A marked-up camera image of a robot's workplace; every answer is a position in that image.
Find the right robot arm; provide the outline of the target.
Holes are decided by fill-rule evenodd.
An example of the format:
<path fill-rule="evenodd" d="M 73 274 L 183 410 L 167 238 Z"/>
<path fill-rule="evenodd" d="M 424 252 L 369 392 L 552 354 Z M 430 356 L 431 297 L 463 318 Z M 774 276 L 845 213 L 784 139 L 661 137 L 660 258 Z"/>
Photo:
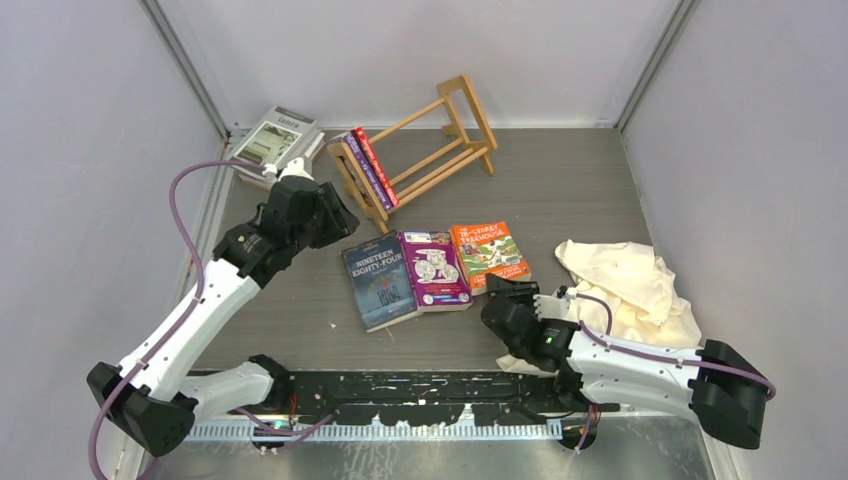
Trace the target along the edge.
<path fill-rule="evenodd" d="M 489 274 L 481 320 L 509 354 L 554 377 L 567 410 L 626 404 L 696 422 L 716 440 L 756 450 L 776 388 L 729 344 L 664 347 L 625 340 L 570 315 L 591 295 L 562 286 L 543 295 L 532 281 Z"/>

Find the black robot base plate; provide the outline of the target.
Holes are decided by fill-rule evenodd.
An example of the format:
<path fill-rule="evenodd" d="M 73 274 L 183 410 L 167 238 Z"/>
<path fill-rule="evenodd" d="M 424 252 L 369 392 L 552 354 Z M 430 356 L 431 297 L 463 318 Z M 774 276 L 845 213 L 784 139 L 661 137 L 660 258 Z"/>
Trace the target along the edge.
<path fill-rule="evenodd" d="M 290 415 L 300 423 L 327 416 L 336 425 L 449 426 L 469 410 L 475 426 L 540 424 L 588 412 L 554 377 L 501 371 L 291 370 L 282 396 L 247 410 Z"/>

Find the blue Nineteen Eighty-Four book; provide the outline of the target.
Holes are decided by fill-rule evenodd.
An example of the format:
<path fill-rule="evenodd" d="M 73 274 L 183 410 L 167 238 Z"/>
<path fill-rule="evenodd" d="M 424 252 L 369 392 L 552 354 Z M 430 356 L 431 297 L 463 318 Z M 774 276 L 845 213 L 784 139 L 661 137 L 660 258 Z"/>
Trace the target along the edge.
<path fill-rule="evenodd" d="M 343 250 L 341 258 L 367 333 L 422 314 L 396 230 Z"/>

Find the magenta paperback book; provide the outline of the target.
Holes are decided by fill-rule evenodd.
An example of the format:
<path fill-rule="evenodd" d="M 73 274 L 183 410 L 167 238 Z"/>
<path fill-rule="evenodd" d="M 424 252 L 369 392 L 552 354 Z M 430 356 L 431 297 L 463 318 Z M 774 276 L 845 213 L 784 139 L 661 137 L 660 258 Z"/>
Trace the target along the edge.
<path fill-rule="evenodd" d="M 447 231 L 401 231 L 398 240 L 420 312 L 463 311 L 472 305 Z"/>

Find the purple 52-Storey Treehouse book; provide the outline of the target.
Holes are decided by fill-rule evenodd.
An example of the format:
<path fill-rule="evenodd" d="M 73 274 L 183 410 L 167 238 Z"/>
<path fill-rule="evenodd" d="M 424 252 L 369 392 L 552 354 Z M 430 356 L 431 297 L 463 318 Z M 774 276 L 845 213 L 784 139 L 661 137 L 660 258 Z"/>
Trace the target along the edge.
<path fill-rule="evenodd" d="M 330 139 L 331 143 L 344 143 L 348 146 L 353 154 L 356 164 L 365 174 L 366 180 L 372 191 L 375 193 L 384 211 L 389 212 L 393 208 L 393 204 L 384 190 L 380 180 L 378 179 L 371 162 L 367 158 L 363 148 L 360 145 L 357 135 L 353 130 L 338 134 Z"/>

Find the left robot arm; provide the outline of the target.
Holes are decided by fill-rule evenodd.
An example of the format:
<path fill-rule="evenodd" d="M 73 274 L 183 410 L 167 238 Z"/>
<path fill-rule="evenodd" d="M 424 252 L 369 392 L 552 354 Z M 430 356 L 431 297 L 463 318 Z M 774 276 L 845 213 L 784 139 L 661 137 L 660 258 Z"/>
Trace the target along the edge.
<path fill-rule="evenodd" d="M 285 409 L 290 372 L 264 354 L 208 377 L 189 372 L 223 326 L 307 248 L 351 236 L 359 219 L 334 186 L 290 175 L 255 216 L 226 232 L 195 289 L 119 364 L 97 363 L 86 382 L 114 426 L 154 457 L 175 450 L 195 424 L 240 407 Z"/>

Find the orange 78-Storey Treehouse book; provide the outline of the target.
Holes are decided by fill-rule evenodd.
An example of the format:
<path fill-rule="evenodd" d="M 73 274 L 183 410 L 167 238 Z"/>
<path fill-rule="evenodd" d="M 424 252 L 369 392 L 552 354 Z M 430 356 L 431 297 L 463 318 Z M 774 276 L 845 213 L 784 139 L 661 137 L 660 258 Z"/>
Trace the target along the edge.
<path fill-rule="evenodd" d="M 473 296 L 487 291 L 487 274 L 507 280 L 531 279 L 529 264 L 505 222 L 454 225 L 449 233 Z"/>

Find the red Treehouse book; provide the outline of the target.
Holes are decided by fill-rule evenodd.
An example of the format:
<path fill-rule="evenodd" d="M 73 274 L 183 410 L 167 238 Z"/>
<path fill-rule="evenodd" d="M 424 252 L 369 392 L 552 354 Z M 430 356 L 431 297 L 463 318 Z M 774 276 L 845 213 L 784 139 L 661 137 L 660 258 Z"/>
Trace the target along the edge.
<path fill-rule="evenodd" d="M 360 148 L 363 150 L 366 157 L 368 158 L 368 160 L 371 164 L 372 170 L 374 171 L 378 181 L 380 182 L 380 185 L 381 185 L 383 191 L 385 192 L 385 194 L 388 198 L 389 207 L 385 207 L 385 210 L 391 211 L 399 203 L 399 200 L 397 198 L 395 190 L 393 189 L 391 182 L 389 181 L 389 179 L 388 179 L 388 177 L 387 177 L 387 175 L 386 175 L 386 173 L 385 173 L 385 171 L 384 171 L 384 169 L 383 169 L 383 167 L 382 167 L 382 165 L 381 165 L 381 163 L 380 163 L 380 161 L 379 161 L 379 159 L 378 159 L 378 157 L 377 157 L 377 155 L 376 155 L 376 153 L 375 153 L 375 151 L 372 147 L 372 144 L 371 144 L 367 134 L 365 133 L 365 130 L 362 127 L 356 127 L 352 130 L 352 132 L 356 136 L 356 138 L 357 138 L 357 140 L 360 144 Z"/>

